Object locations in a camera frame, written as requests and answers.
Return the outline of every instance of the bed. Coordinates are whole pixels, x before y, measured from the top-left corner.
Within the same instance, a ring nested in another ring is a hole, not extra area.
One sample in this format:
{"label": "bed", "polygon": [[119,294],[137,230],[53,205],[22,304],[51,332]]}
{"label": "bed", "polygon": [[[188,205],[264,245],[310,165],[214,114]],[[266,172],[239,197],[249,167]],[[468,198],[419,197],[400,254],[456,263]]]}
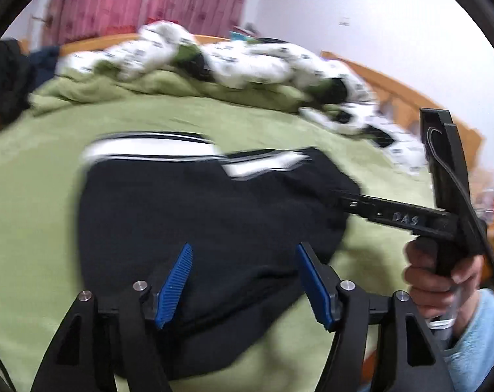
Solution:
{"label": "bed", "polygon": [[[134,37],[118,35],[67,44],[62,54],[103,49]],[[198,40],[221,39],[199,36]],[[348,63],[371,83],[383,102],[393,102],[395,119],[405,127],[415,124],[419,107],[437,107],[383,74]],[[471,169],[482,137],[455,121]],[[293,114],[169,95],[136,95],[39,117],[25,113],[0,133],[0,356],[20,391],[30,389],[49,341],[81,290],[72,241],[82,175],[80,153],[101,134],[143,129],[203,133],[226,153],[315,146],[357,180],[365,194],[433,204],[426,170],[417,177],[397,171],[368,141],[333,134]],[[340,277],[369,292],[391,294],[405,289],[402,248],[409,237],[405,231],[350,217],[332,265]],[[376,337],[377,330],[371,329],[368,354]],[[312,391],[331,343],[332,334],[316,322],[302,297],[232,366],[173,382],[173,390]],[[124,382],[118,386],[119,391],[126,390]]]}

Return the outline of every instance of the silver screw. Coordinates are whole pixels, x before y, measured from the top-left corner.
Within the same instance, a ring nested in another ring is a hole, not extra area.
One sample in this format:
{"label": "silver screw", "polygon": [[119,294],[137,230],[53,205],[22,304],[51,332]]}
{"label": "silver screw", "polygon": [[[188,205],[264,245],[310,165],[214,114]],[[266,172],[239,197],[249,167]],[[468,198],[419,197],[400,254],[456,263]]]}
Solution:
{"label": "silver screw", "polygon": [[148,288],[148,284],[145,280],[138,280],[136,283],[132,285],[132,288],[137,292],[141,292]]}
{"label": "silver screw", "polygon": [[408,295],[407,292],[400,290],[396,292],[396,298],[398,298],[401,302],[406,302],[410,299],[410,296]]}
{"label": "silver screw", "polygon": [[78,295],[78,299],[81,300],[82,302],[86,302],[89,299],[93,297],[93,294],[91,293],[90,290],[84,290],[83,292],[80,292]]}
{"label": "silver screw", "polygon": [[342,287],[343,290],[347,290],[347,292],[350,292],[351,290],[354,290],[356,288],[354,282],[350,280],[343,280],[339,285]]}

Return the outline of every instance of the human hand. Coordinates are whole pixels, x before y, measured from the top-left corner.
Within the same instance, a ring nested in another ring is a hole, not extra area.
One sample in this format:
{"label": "human hand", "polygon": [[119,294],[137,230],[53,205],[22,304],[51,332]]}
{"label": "human hand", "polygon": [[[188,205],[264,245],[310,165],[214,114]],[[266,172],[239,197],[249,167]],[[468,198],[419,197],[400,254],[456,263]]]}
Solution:
{"label": "human hand", "polygon": [[460,261],[448,279],[430,271],[436,267],[436,260],[426,249],[434,249],[436,246],[436,242],[427,238],[417,238],[408,243],[405,254],[410,266],[405,269],[403,277],[411,284],[408,292],[425,318],[444,314],[455,300],[455,293],[450,289],[456,284],[461,286],[458,313],[453,327],[454,337],[457,338],[462,335],[478,306],[477,291],[483,258],[478,255]]}

